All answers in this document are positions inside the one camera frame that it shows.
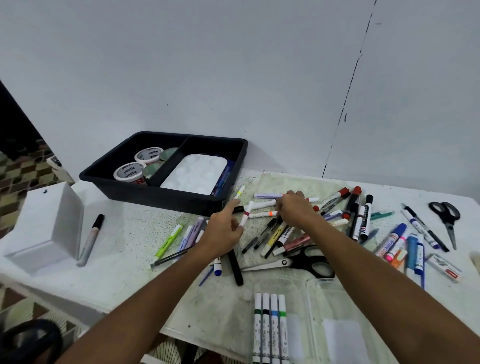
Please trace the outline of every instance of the wall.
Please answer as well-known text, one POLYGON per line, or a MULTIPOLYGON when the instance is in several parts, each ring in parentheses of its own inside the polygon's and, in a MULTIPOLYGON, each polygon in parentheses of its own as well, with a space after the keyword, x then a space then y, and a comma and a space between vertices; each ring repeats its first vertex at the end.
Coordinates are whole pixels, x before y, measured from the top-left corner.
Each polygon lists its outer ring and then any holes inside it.
POLYGON ((479 13, 475 0, 377 2, 325 177, 480 201, 479 13))
POLYGON ((76 178, 136 131, 241 137, 321 176, 373 0, 0 5, 0 78, 76 178))

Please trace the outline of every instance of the hand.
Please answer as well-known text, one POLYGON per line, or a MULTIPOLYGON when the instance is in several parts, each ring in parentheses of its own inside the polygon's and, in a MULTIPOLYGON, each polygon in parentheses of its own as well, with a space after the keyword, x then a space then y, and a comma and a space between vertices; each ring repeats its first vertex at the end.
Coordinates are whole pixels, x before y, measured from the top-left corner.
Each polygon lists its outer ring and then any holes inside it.
POLYGON ((232 216, 233 208, 239 203, 240 200, 230 201, 222 211, 210 218, 198 242, 198 247, 207 258, 208 264, 227 254, 240 241, 243 226, 239 226, 237 219, 232 216))
POLYGON ((300 228, 304 231, 311 222, 316 220, 323 220, 313 210, 310 202, 305 200, 302 191, 288 191, 277 202, 278 214, 282 217, 288 225, 300 228))

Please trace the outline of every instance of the black plastic bin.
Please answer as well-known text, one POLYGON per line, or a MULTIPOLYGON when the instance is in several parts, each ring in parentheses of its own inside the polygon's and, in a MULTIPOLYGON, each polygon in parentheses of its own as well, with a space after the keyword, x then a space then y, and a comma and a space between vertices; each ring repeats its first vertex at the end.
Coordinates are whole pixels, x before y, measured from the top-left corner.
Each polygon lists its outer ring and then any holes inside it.
POLYGON ((139 132, 124 140, 85 169, 80 173, 80 179, 93 182, 112 200, 210 216, 221 211, 227 203, 247 154, 247 147, 248 142, 245 139, 139 132), (150 178, 150 186, 121 182, 113 178, 113 173, 118 167, 129 162, 135 162, 134 155, 137 152, 154 146, 163 149, 179 148, 150 178), (220 196, 194 194, 158 187, 172 173, 180 161, 190 154, 209 154, 235 162, 220 196))

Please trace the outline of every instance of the paint palette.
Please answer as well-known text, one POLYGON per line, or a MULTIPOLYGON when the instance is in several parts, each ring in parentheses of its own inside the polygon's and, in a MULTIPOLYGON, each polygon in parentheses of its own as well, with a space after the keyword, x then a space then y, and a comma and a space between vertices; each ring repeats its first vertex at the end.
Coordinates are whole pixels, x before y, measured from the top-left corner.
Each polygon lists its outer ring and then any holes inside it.
POLYGON ((210 195, 227 160, 203 154, 186 156, 160 185, 170 190, 210 195))

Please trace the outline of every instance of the person's left hand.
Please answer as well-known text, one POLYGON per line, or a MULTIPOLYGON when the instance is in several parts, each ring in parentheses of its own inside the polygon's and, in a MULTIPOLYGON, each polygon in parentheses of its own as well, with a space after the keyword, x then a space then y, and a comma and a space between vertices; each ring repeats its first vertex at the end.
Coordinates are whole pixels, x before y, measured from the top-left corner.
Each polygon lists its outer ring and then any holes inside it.
POLYGON ((243 226, 239 226, 233 217, 233 208, 240 200, 230 201, 225 208, 212 215, 208 225, 198 242, 198 248, 210 261, 227 254, 238 244, 243 234, 243 226))

